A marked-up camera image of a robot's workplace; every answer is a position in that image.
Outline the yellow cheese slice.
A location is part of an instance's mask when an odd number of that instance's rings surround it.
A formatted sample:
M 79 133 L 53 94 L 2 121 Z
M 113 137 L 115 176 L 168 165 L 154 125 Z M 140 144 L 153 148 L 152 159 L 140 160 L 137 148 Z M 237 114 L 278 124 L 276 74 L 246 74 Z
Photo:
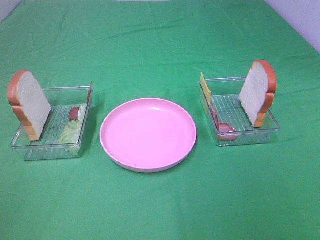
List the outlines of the yellow cheese slice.
M 208 105 L 211 105 L 212 104 L 211 90 L 209 89 L 209 87 L 206 83 L 203 72 L 201 72 L 201 74 L 200 74 L 200 85 L 201 85 L 201 88 L 203 90 L 203 93 L 204 93 L 204 96 L 205 96 L 205 99 L 206 99 Z

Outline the red bacon strip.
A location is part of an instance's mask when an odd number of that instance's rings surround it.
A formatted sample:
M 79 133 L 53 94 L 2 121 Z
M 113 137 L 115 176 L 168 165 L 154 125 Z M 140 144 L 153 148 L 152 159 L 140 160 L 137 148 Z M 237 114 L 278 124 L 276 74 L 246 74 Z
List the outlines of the red bacon strip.
M 210 107 L 212 110 L 212 117 L 216 123 L 217 130 L 218 130 L 218 139 L 221 141 L 234 141 L 237 139 L 236 134 L 231 134 L 231 132 L 234 132 L 235 129 L 230 126 L 228 123 L 225 122 L 219 122 L 218 113 L 216 111 L 215 105 L 211 101 Z

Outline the green lettuce leaf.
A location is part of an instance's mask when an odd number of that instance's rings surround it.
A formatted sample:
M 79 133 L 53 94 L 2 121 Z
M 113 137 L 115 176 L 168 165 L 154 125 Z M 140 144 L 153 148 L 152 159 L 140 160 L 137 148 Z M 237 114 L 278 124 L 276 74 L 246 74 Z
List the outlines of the green lettuce leaf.
M 64 129 L 58 139 L 59 144 L 77 144 L 81 135 L 81 130 L 87 110 L 87 104 L 84 103 L 80 106 L 79 116 L 77 120 L 70 121 L 68 116 L 68 122 L 65 124 Z

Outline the bread slice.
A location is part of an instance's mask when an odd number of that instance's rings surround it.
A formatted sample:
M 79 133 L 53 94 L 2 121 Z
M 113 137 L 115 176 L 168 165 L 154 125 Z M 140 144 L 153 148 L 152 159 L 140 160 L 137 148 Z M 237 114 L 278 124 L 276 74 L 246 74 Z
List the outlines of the bread slice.
M 16 72 L 8 85 L 7 98 L 30 141 L 38 141 L 52 108 L 32 72 Z
M 255 60 L 239 94 L 240 103 L 254 128 L 261 128 L 277 90 L 275 70 L 266 60 Z

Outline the pink round plate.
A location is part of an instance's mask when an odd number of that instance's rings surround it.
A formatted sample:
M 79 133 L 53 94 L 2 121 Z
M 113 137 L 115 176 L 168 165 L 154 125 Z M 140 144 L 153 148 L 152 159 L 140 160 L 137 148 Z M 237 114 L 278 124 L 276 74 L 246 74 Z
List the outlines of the pink round plate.
M 161 98 L 139 98 L 116 107 L 100 127 L 100 143 L 119 166 L 140 173 L 181 163 L 197 140 L 192 116 Z

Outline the right clear plastic container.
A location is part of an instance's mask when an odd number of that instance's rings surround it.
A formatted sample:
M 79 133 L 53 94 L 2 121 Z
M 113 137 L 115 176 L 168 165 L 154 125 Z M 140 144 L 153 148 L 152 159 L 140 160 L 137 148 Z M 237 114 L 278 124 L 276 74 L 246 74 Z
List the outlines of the right clear plastic container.
M 260 128 L 253 127 L 239 100 L 239 93 L 245 83 L 245 77 L 228 77 L 205 79 L 211 91 L 211 99 L 218 114 L 218 121 L 228 123 L 237 135 L 236 140 L 219 140 L 218 127 L 213 119 L 211 106 L 208 105 L 200 85 L 202 105 L 206 113 L 215 144 L 219 147 L 255 145 L 272 143 L 277 139 L 279 123 L 268 111 Z

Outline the clear plastic container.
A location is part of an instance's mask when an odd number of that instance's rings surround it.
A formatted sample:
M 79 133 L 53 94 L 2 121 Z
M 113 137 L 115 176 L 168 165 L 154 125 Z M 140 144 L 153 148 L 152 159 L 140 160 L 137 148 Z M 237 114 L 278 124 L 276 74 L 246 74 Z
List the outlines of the clear plastic container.
M 213 119 L 211 106 L 208 105 L 200 85 L 202 105 L 206 113 L 215 144 L 219 147 L 255 145 L 272 143 L 277 139 L 279 123 L 268 111 L 260 128 L 253 127 L 239 100 L 239 93 L 245 83 L 245 77 L 228 77 L 205 79 L 211 91 L 211 99 L 218 114 L 218 121 L 228 123 L 237 135 L 236 140 L 219 140 L 218 127 Z
M 21 155 L 24 161 L 79 158 L 83 155 L 86 141 L 86 124 L 91 108 L 93 87 L 72 86 L 45 88 L 44 94 L 51 105 L 51 112 L 37 141 L 30 141 L 22 125 L 19 126 L 11 148 Z M 59 137 L 69 121 L 71 108 L 87 104 L 78 143 L 59 144 Z

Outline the left clear plastic container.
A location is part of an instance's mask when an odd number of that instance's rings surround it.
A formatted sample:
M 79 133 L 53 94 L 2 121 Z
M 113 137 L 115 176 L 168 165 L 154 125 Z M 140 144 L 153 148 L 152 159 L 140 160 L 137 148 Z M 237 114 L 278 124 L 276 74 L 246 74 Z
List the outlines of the left clear plastic container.
M 86 141 L 86 124 L 91 108 L 93 87 L 72 86 L 45 88 L 44 94 L 51 105 L 51 112 L 37 141 L 30 141 L 22 125 L 19 126 L 11 148 L 21 155 L 24 161 L 79 158 L 83 155 Z M 59 137 L 69 121 L 71 108 L 87 104 L 78 143 L 59 144 Z

